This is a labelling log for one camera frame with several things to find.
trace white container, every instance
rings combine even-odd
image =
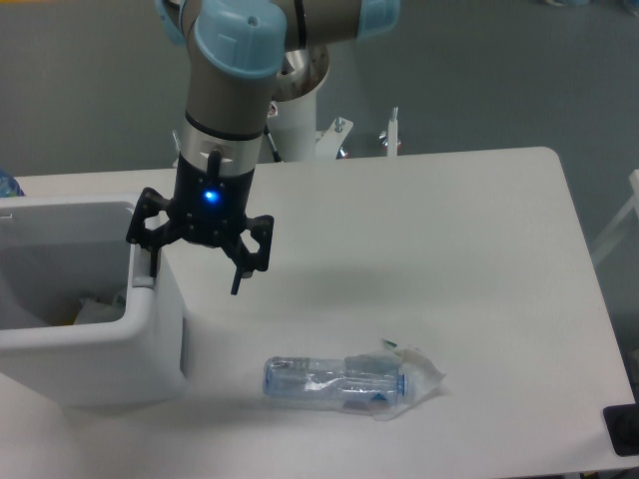
[[[63,405],[155,401],[186,389],[178,285],[166,261],[149,277],[148,252],[125,242],[136,201],[0,200],[1,373]],[[80,298],[111,302],[124,287],[120,319],[73,325]]]

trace white cylindrical base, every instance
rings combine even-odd
[[[285,163],[309,162],[316,157],[319,87],[294,100],[278,102],[278,115],[268,121]]]

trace clear plastic bottle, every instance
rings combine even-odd
[[[24,192],[15,178],[0,170],[0,198],[9,197],[24,197]]]
[[[398,362],[384,356],[273,357],[265,364],[264,393],[272,396],[396,404],[406,386]]]
[[[621,0],[621,3],[629,13],[639,17],[639,0]]]

